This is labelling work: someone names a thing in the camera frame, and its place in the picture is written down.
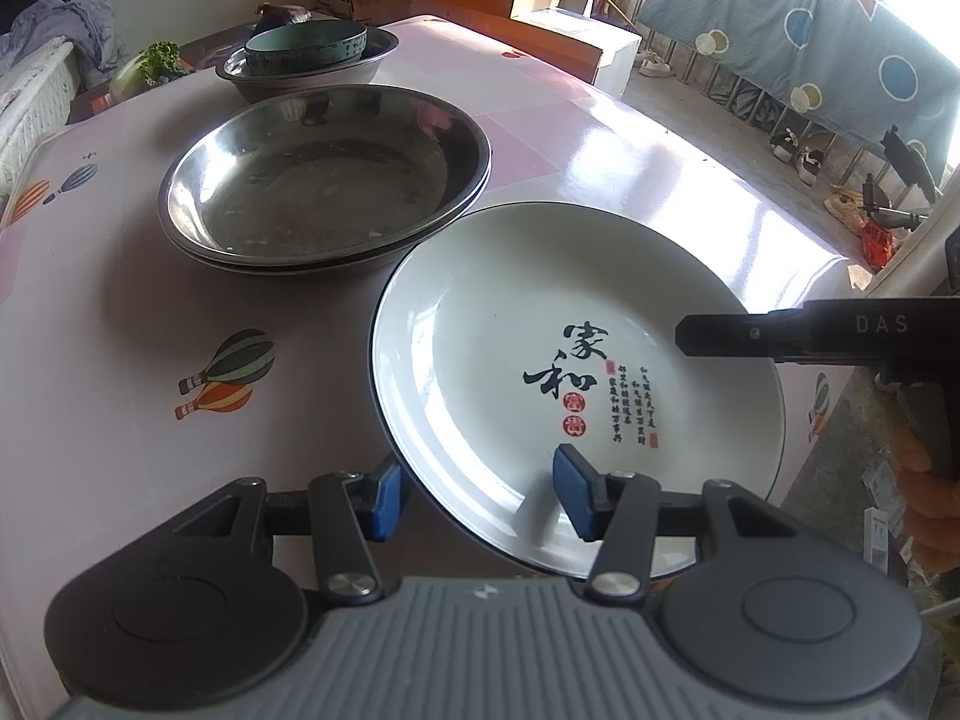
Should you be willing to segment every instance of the stainless steel bowl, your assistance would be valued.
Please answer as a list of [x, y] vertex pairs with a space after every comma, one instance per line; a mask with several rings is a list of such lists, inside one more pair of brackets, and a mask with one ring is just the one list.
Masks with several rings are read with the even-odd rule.
[[400, 41], [385, 29], [368, 28], [367, 47], [358, 58], [339, 62], [310, 73], [294, 73], [286, 76], [254, 76], [247, 69], [244, 50], [232, 52], [217, 65], [217, 76], [232, 83], [249, 103], [289, 95], [291, 92], [336, 86], [348, 83], [369, 83], [376, 75], [380, 62], [391, 53]]
[[337, 268], [439, 231], [489, 176], [487, 138], [460, 109], [409, 89], [333, 86], [265, 100], [195, 143], [163, 181], [160, 222], [209, 264]]

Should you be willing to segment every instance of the orange bag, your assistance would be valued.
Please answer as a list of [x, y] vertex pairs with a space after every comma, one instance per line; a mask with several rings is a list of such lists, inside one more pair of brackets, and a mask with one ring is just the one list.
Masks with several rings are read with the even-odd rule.
[[863, 232], [860, 233], [860, 245], [863, 248], [863, 256], [867, 258], [867, 263], [877, 271], [883, 268], [894, 256], [893, 232], [884, 230], [871, 218], [867, 220]]

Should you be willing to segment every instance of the hot air balloon print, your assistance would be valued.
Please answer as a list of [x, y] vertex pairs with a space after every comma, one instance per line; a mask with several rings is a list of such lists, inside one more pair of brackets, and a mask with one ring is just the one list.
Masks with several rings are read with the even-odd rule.
[[814, 388], [813, 408], [806, 416], [810, 423], [810, 433], [806, 437], [808, 442], [812, 442], [814, 436], [819, 436], [824, 431], [824, 427], [827, 426], [827, 411], [829, 408], [830, 386], [827, 375], [820, 371], [817, 375], [817, 385]]
[[31, 184], [24, 191], [21, 191], [20, 196], [13, 201], [13, 210], [10, 219], [7, 221], [7, 226], [9, 227], [15, 221], [25, 217], [48, 191], [50, 191], [49, 181], [37, 181], [37, 183]]
[[199, 373], [179, 382], [181, 395], [208, 382], [253, 384], [274, 365], [274, 342], [262, 330], [247, 329], [234, 333], [220, 344], [213, 359]]
[[177, 406], [174, 416], [183, 419], [189, 413], [206, 410], [207, 412], [227, 413], [243, 408], [253, 394], [253, 387], [249, 384], [224, 384], [210, 382], [203, 386], [200, 394], [189, 403]]
[[77, 187], [83, 186], [88, 182], [94, 175], [97, 175], [97, 165], [95, 162], [88, 162], [83, 167], [77, 167], [77, 170], [74, 170], [66, 179], [64, 183], [61, 184], [61, 187], [54, 191], [53, 194], [47, 196], [47, 199], [43, 201], [43, 204], [46, 205], [48, 202], [51, 202], [54, 197], [58, 194], [62, 194], [65, 191], [70, 191], [71, 189], [76, 189]]

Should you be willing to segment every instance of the circle pattern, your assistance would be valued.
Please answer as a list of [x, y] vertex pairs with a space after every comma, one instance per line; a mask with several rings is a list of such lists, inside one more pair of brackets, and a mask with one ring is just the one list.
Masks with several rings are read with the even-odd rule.
[[790, 107], [797, 113], [815, 111], [824, 104], [824, 93], [814, 83], [802, 83], [790, 92]]
[[587, 408], [587, 399], [579, 392], [568, 392], [563, 396], [563, 408], [569, 412], [582, 412]]
[[723, 53], [730, 47], [730, 38], [727, 33], [721, 29], [711, 29], [709, 32], [703, 32], [697, 35], [693, 45], [699, 53], [704, 56], [714, 55], [714, 53]]
[[587, 432], [587, 423], [582, 416], [570, 415], [563, 420], [563, 432], [568, 436], [579, 439]]
[[786, 14], [784, 32], [786, 39], [798, 49], [805, 49], [810, 42], [810, 28], [813, 27], [813, 14], [803, 7], [795, 7]]
[[917, 71], [904, 57], [890, 55], [880, 62], [880, 86], [898, 103], [909, 103], [917, 96]]
[[939, 117], [944, 114], [944, 110], [947, 110], [947, 105], [945, 105], [942, 100], [933, 100], [933, 102], [928, 103], [925, 108], [925, 111], [920, 113], [920, 118], [925, 122], [932, 122], [933, 119], [939, 119]]
[[916, 138], [914, 138], [912, 141], [907, 141], [906, 145], [909, 148], [912, 148], [916, 153], [920, 154], [923, 159], [926, 159], [926, 146], [923, 141], [918, 141]]

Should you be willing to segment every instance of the sneaker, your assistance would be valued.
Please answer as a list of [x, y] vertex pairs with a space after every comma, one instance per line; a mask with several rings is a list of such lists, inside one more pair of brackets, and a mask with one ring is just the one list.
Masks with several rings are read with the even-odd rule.
[[770, 148], [774, 149], [774, 156], [785, 165], [789, 165], [797, 155], [800, 140], [792, 129], [787, 129], [781, 135], [774, 135], [770, 139]]
[[824, 153], [819, 148], [810, 148], [804, 151], [797, 158], [797, 173], [800, 175], [800, 181], [812, 187], [817, 181], [817, 176], [820, 175], [820, 168], [823, 164]]
[[634, 64], [637, 65], [640, 74], [647, 76], [648, 79], [666, 79], [666, 77], [673, 76], [673, 71], [670, 69], [670, 66], [664, 62], [661, 56], [654, 50], [642, 50], [642, 52], [637, 55], [637, 60], [635, 60]]
[[831, 194], [824, 200], [824, 208], [829, 211], [832, 217], [840, 220], [854, 235], [859, 235], [863, 232], [867, 220], [861, 215], [856, 201], [851, 200], [848, 196], [844, 194]]

